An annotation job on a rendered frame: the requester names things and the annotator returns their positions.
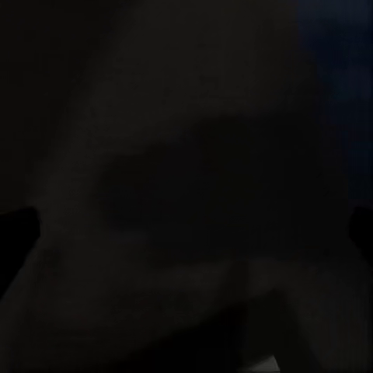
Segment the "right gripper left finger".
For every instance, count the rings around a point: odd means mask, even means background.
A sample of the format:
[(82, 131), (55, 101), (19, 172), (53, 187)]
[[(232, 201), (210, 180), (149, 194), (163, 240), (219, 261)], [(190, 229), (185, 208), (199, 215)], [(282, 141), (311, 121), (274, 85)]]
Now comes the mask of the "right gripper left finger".
[(0, 300), (40, 236), (34, 207), (0, 215)]

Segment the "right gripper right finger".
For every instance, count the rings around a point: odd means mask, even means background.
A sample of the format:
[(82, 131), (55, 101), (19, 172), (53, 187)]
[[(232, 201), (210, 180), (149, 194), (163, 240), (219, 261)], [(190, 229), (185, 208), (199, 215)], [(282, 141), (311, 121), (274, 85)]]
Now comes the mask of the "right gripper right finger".
[(356, 207), (351, 215), (348, 233), (373, 270), (373, 210)]

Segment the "keyboard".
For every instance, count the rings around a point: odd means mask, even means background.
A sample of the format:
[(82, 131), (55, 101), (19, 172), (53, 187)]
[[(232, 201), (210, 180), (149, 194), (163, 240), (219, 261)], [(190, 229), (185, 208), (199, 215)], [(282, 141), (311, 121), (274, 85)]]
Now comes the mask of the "keyboard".
[(257, 358), (252, 363), (237, 369), (233, 373), (281, 373), (276, 357), (268, 354), (264, 357)]

